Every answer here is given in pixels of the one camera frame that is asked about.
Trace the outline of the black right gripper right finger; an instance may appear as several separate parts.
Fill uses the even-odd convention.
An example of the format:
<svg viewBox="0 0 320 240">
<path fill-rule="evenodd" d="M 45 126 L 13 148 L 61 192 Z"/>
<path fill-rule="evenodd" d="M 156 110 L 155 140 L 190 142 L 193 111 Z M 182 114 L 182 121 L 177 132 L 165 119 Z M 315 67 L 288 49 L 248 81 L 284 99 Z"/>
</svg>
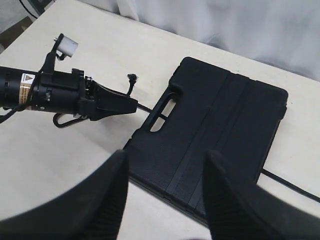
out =
<svg viewBox="0 0 320 240">
<path fill-rule="evenodd" d="M 204 160 L 204 208 L 214 240 L 318 240 L 320 219 L 259 187 L 216 150 Z"/>
</svg>

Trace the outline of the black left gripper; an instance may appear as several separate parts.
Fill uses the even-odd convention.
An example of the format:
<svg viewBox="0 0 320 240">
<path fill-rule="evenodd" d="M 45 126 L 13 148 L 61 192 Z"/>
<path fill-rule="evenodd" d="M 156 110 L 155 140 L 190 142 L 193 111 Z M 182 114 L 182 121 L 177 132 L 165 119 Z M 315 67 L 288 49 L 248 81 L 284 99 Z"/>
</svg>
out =
<svg viewBox="0 0 320 240">
<path fill-rule="evenodd" d="M 95 81 L 87 81 L 84 71 L 76 68 L 71 73 L 38 73 L 33 81 L 34 111 L 87 116 L 91 121 L 98 121 L 133 114 L 137 108 L 136 99 Z"/>
</svg>

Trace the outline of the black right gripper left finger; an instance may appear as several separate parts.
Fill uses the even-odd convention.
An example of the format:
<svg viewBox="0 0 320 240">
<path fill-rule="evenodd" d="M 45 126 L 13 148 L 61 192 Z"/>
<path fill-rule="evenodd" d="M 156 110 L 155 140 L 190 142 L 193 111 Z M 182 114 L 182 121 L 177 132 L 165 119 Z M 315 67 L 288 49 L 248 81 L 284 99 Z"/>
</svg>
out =
<svg viewBox="0 0 320 240">
<path fill-rule="evenodd" d="M 129 161 L 115 151 L 62 195 L 1 220 L 2 240 L 115 240 L 127 202 Z"/>
</svg>

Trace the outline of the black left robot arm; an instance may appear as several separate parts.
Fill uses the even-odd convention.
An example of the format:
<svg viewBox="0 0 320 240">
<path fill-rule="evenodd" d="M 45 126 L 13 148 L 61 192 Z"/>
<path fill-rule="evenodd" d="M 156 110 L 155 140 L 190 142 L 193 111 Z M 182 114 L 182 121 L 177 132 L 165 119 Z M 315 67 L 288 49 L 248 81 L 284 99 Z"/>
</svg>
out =
<svg viewBox="0 0 320 240">
<path fill-rule="evenodd" d="M 135 113 L 138 101 L 125 93 L 95 82 L 84 71 L 42 73 L 16 68 L 0 68 L 0 105 L 13 109 L 26 102 L 30 87 L 33 93 L 27 110 L 78 115 L 91 121 L 115 115 Z"/>
</svg>

